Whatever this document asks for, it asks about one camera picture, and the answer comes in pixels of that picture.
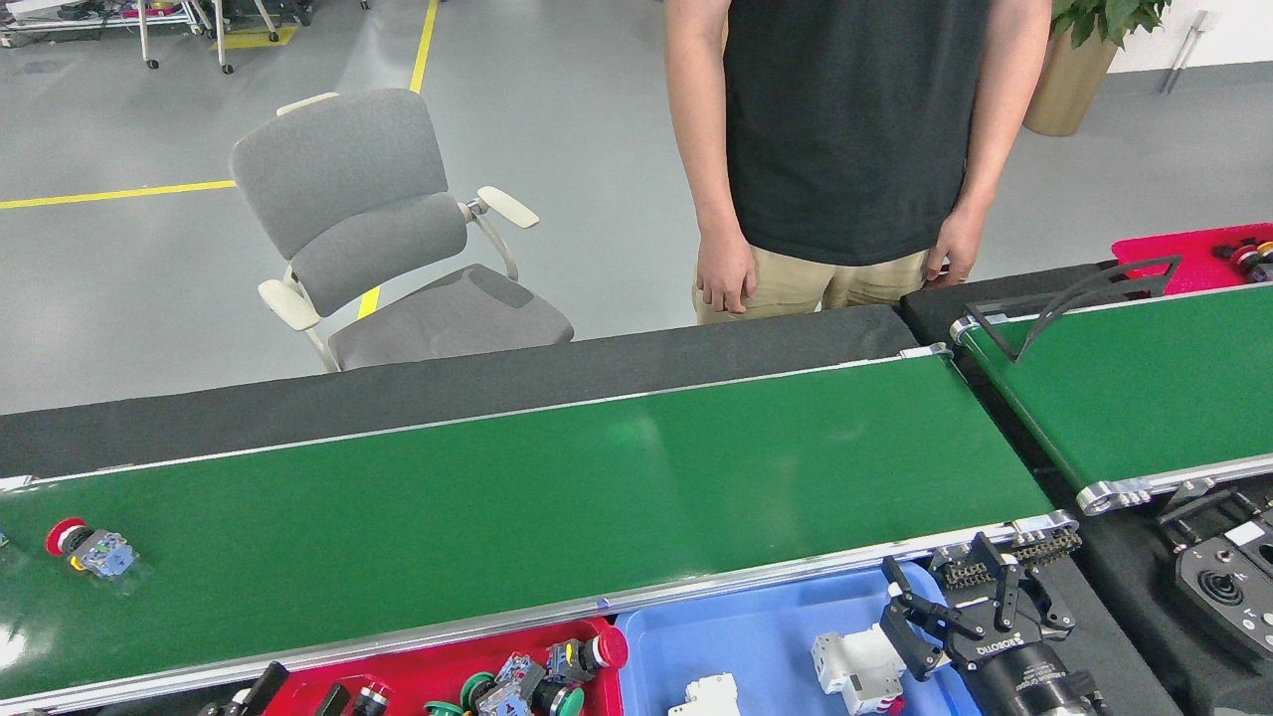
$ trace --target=yellow floor line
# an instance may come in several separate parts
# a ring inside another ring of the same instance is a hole
[[[429,59],[429,43],[433,41],[433,23],[438,17],[438,0],[429,0],[429,10],[424,14],[424,32],[420,33],[420,48],[415,52],[415,70],[411,71],[411,92],[419,94],[424,84],[424,62]]]
[[[363,294],[363,299],[358,302],[358,319],[365,319],[376,312],[376,304],[381,299],[381,287],[376,287]]]
[[[270,42],[269,29],[241,29],[225,33],[227,50],[248,50],[252,47],[283,47],[292,42],[292,36],[297,33],[297,25],[283,25],[279,28],[279,41]],[[209,50],[216,50],[216,43],[211,43]]]
[[[0,209],[25,209],[28,206],[52,206],[55,204],[79,204],[81,201],[102,201],[104,199],[129,199],[132,196],[154,196],[157,194],[181,194],[183,191],[204,191],[205,189],[228,189],[234,186],[230,180],[205,181],[200,183],[176,183],[171,186],[144,186],[123,191],[101,191],[98,194],[71,194],[67,196],[43,196],[39,199],[18,199],[0,201]]]

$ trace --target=green conveyor belt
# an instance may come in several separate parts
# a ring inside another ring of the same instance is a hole
[[[0,699],[1050,510],[936,355],[37,482],[0,496]],[[66,516],[140,571],[46,554]]]
[[[1082,490],[1273,452],[1270,311],[1265,284],[1067,313],[1017,363],[981,327],[962,343]]]

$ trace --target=gray floor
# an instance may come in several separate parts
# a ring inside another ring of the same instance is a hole
[[[406,87],[423,1],[318,0],[281,48],[158,33],[0,50],[0,201],[218,181],[234,140],[328,89]],[[662,5],[451,0],[423,94],[457,195],[542,217],[505,238],[580,339],[687,325],[696,233],[667,117]],[[1268,84],[1101,97],[1077,136],[1022,131],[974,278],[1106,259],[1119,238],[1270,220]],[[472,261],[396,280],[382,302]],[[0,413],[317,373],[256,296],[283,269],[233,189],[0,210]],[[336,316],[337,324],[353,307]]]

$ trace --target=chair armrest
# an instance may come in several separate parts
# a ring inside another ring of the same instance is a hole
[[[275,312],[292,330],[307,331],[318,325],[318,311],[309,299],[279,279],[262,282],[256,287],[265,304]]]
[[[528,229],[540,223],[538,214],[531,211],[526,204],[513,199],[502,189],[484,186],[477,190],[477,199],[519,228]]]
[[[286,115],[288,112],[290,112],[293,110],[299,110],[302,107],[313,104],[314,102],[322,102],[323,99],[330,99],[332,97],[340,97],[340,93],[336,93],[336,92],[323,92],[322,94],[314,94],[313,97],[309,97],[309,98],[306,98],[306,99],[300,99],[299,102],[293,102],[292,104],[284,104],[283,107],[279,107],[278,110],[275,110],[274,115],[276,117],[281,117],[283,115]]]

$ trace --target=hand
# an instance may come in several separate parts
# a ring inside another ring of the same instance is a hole
[[[703,303],[715,311],[746,313],[742,297],[756,293],[756,260],[742,232],[703,232],[699,242],[699,270],[695,284]]]
[[[956,285],[967,280],[976,262],[976,252],[981,247],[981,229],[985,227],[985,211],[979,209],[955,208],[942,222],[937,233],[937,246],[928,252],[924,264],[924,287]],[[950,259],[948,270],[942,274],[942,264]]]

